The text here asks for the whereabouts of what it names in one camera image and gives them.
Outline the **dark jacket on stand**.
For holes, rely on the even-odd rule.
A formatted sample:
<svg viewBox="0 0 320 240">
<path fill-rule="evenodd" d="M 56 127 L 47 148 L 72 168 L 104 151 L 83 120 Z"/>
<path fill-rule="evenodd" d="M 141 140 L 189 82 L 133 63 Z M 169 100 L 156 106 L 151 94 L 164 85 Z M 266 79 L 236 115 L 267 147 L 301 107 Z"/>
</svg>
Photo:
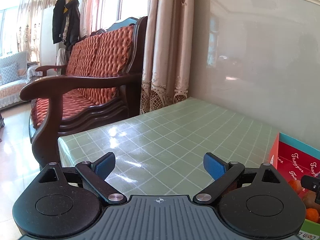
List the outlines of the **dark jacket on stand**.
<svg viewBox="0 0 320 240">
<path fill-rule="evenodd" d="M 57 0 L 53 9 L 53 44 L 62 42 L 71 51 L 80 35 L 79 1 Z"/>
</svg>

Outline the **orange tangerine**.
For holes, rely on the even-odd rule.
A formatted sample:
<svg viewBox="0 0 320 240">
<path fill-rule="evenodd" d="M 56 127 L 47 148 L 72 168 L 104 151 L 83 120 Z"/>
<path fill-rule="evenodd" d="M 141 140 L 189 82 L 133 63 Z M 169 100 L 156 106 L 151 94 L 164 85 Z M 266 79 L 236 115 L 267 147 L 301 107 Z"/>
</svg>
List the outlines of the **orange tangerine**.
<svg viewBox="0 0 320 240">
<path fill-rule="evenodd" d="M 298 179 L 291 179 L 288 184 L 292 187 L 296 194 L 305 192 L 305 189 L 302 187 L 301 182 Z"/>
<path fill-rule="evenodd" d="M 308 208 L 306 210 L 306 217 L 307 220 L 312 221 L 314 223 L 319 223 L 319 212 L 317 209 Z"/>
</svg>

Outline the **colourful red-lined cardboard box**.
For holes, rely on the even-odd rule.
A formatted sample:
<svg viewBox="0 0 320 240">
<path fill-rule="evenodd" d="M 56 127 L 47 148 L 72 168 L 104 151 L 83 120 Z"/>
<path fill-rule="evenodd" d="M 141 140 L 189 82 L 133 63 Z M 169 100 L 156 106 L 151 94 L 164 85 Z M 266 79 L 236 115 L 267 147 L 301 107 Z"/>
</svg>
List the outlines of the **colourful red-lined cardboard box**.
<svg viewBox="0 0 320 240">
<path fill-rule="evenodd" d="M 287 182 L 301 180 L 302 176 L 319 176 L 319 150 L 289 135 L 278 133 L 269 153 L 268 161 Z M 302 200 L 305 192 L 298 194 Z M 298 233 L 301 239 L 319 239 L 319 223 L 305 219 Z"/>
</svg>

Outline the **beige lace curtain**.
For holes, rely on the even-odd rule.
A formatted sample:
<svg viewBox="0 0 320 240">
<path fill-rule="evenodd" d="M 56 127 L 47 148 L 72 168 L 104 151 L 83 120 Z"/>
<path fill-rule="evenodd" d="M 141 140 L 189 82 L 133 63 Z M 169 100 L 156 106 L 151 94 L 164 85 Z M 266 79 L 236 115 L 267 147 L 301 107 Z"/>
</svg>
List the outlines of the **beige lace curtain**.
<svg viewBox="0 0 320 240">
<path fill-rule="evenodd" d="M 148 0 L 140 113 L 187 98 L 194 0 Z"/>
</svg>

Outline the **light fabric sofa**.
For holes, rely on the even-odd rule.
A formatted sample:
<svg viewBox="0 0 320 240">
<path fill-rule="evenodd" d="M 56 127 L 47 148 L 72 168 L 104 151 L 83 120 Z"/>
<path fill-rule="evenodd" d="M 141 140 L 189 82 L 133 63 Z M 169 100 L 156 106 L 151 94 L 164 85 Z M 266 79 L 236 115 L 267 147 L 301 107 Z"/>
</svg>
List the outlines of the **light fabric sofa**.
<svg viewBox="0 0 320 240">
<path fill-rule="evenodd" d="M 26 51 L 1 58 L 1 108 L 19 103 L 20 91 L 27 83 Z"/>
</svg>

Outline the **wooden sofa orange cushions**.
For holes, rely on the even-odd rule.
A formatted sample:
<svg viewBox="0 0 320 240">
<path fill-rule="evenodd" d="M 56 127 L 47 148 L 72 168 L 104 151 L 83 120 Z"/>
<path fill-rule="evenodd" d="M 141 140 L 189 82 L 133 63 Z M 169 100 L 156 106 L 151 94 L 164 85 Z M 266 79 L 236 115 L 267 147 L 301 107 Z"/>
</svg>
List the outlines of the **wooden sofa orange cushions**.
<svg viewBox="0 0 320 240">
<path fill-rule="evenodd" d="M 20 91 L 31 102 L 29 136 L 40 167 L 59 162 L 58 139 L 133 116 L 140 110 L 147 17 L 128 18 L 77 42 L 61 74 Z"/>
</svg>

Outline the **brown kiwi fruit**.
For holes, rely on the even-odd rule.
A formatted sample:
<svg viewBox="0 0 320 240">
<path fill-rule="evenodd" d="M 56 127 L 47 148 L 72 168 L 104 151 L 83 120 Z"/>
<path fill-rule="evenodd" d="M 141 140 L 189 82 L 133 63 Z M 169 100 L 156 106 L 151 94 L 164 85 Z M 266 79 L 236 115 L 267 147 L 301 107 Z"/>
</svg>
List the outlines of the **brown kiwi fruit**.
<svg viewBox="0 0 320 240">
<path fill-rule="evenodd" d="M 302 201 L 307 209 L 319 209 L 319 204 L 315 202 L 315 198 L 316 194 L 313 191 L 308 191 L 306 194 L 304 194 Z"/>
</svg>

